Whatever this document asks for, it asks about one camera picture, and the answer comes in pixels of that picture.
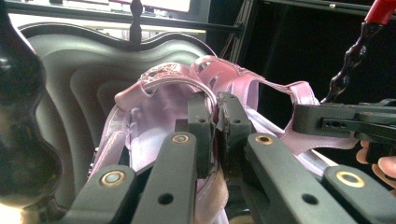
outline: black chair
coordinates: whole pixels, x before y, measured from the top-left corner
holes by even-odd
[[[65,23],[20,28],[44,64],[47,92],[36,111],[39,129],[62,159],[64,174],[55,197],[69,207],[87,181],[114,95],[159,63],[191,64],[215,55],[205,43],[163,33],[138,47],[95,30]]]

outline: brass screw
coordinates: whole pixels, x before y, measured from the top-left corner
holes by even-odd
[[[363,188],[365,186],[364,180],[360,176],[347,171],[340,171],[336,174],[337,178],[344,184],[352,188]]]
[[[274,140],[269,137],[269,136],[265,136],[265,135],[259,135],[256,137],[256,142],[264,144],[264,145],[271,145],[274,143]]]
[[[107,188],[113,188],[120,185],[125,180],[123,171],[110,171],[101,179],[101,184]]]
[[[178,134],[172,138],[172,142],[174,142],[174,143],[182,144],[182,143],[186,143],[188,141],[189,141],[189,137],[185,134]]]

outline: black turned post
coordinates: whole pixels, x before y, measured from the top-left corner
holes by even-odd
[[[132,12],[132,23],[129,29],[129,41],[134,47],[140,46],[142,42],[142,28],[140,27],[140,16],[143,12],[143,5],[140,0],[133,0],[130,5]]]
[[[28,213],[48,211],[48,204],[54,204],[62,173],[58,155],[35,121],[44,90],[43,65],[12,27],[0,0],[0,203]],[[51,219],[53,214],[37,216]]]
[[[378,33],[383,27],[382,24],[376,22],[364,22],[361,25],[361,36],[355,45],[347,52],[344,58],[344,66],[337,76],[332,78],[330,90],[326,98],[321,103],[332,103],[335,98],[341,94],[349,85],[351,71],[363,61],[366,56],[367,46],[372,37]]]

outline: gray leather cushion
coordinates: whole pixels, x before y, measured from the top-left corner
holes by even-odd
[[[191,64],[205,51],[185,40],[131,52],[75,35],[35,35],[29,42],[47,72],[47,94],[36,117],[43,137],[62,158],[57,202],[69,207],[87,181],[114,95],[159,63]]]

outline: red handle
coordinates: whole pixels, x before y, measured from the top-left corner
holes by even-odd
[[[365,21],[387,24],[396,8],[396,0],[375,0]]]

